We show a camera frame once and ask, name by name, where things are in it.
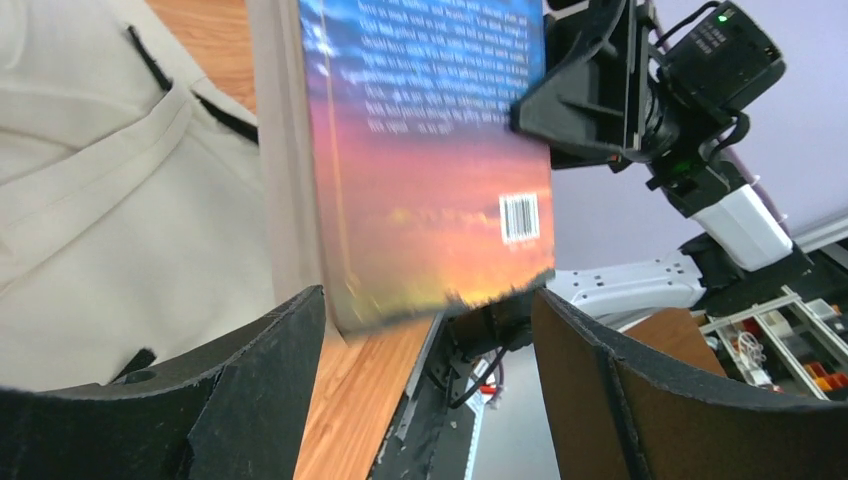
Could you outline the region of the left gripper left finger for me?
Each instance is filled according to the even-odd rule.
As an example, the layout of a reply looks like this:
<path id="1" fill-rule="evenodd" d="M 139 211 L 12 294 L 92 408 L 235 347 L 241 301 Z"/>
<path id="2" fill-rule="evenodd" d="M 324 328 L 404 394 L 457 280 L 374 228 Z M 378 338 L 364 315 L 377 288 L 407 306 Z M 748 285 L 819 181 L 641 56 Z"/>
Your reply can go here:
<path id="1" fill-rule="evenodd" d="M 108 385 L 1 392 L 5 479 L 289 479 L 325 334 L 310 286 Z"/>

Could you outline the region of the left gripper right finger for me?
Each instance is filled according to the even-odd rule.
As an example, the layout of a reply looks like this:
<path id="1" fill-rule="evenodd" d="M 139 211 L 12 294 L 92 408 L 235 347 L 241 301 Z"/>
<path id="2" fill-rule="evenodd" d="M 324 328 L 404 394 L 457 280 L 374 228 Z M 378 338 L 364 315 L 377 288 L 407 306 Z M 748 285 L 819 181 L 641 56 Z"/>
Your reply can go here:
<path id="1" fill-rule="evenodd" d="M 847 406 L 692 367 L 549 290 L 532 333 L 564 479 L 843 479 Z"/>

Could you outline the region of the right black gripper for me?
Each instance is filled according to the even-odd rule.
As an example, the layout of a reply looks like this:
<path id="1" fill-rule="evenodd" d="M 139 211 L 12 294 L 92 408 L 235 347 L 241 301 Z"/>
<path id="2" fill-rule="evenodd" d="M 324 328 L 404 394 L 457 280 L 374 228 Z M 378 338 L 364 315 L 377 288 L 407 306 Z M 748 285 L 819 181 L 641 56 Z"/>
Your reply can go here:
<path id="1" fill-rule="evenodd" d="M 723 1 L 706 1 L 670 28 L 655 4 L 639 22 L 655 35 L 646 50 L 644 135 L 640 158 L 654 176 L 694 176 L 717 168 L 749 134 L 745 109 L 707 111 L 677 97 L 662 75 L 665 55 Z M 547 145 L 554 169 L 608 165 L 636 151 L 636 6 L 590 1 L 567 16 L 543 18 L 546 72 L 511 107 L 513 132 Z"/>

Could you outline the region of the blue sunset cover book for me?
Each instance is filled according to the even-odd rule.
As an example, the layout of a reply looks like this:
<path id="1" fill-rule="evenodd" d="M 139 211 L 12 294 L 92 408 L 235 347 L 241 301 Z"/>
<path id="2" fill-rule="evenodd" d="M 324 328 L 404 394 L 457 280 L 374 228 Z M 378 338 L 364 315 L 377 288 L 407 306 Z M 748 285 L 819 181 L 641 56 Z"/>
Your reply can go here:
<path id="1" fill-rule="evenodd" d="M 275 297 L 343 335 L 552 278 L 548 148 L 510 107 L 545 70 L 539 1 L 250 1 Z"/>

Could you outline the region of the beige canvas backpack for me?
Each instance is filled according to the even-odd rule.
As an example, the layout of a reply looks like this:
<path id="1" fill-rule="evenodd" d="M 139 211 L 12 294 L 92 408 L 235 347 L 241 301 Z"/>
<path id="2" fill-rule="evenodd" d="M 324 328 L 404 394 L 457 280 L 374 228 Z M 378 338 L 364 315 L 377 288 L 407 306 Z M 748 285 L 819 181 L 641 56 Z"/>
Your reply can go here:
<path id="1" fill-rule="evenodd" d="M 105 384 L 304 289 L 255 116 L 144 1 L 1 5 L 1 384 Z"/>

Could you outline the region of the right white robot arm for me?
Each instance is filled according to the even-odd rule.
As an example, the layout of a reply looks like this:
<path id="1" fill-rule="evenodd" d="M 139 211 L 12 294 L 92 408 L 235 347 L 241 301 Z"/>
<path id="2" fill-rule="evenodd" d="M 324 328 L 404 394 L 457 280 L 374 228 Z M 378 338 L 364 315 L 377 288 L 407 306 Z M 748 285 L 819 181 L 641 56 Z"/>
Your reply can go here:
<path id="1" fill-rule="evenodd" d="M 548 289 L 592 317 L 651 308 L 732 315 L 812 269 L 727 156 L 750 129 L 746 108 L 786 64 L 740 6 L 708 1 L 668 44 L 649 1 L 590 1 L 544 17 L 545 76 L 513 104 L 511 129 L 547 144 L 555 170 L 641 164 L 701 233 L 648 261 L 559 270 Z"/>

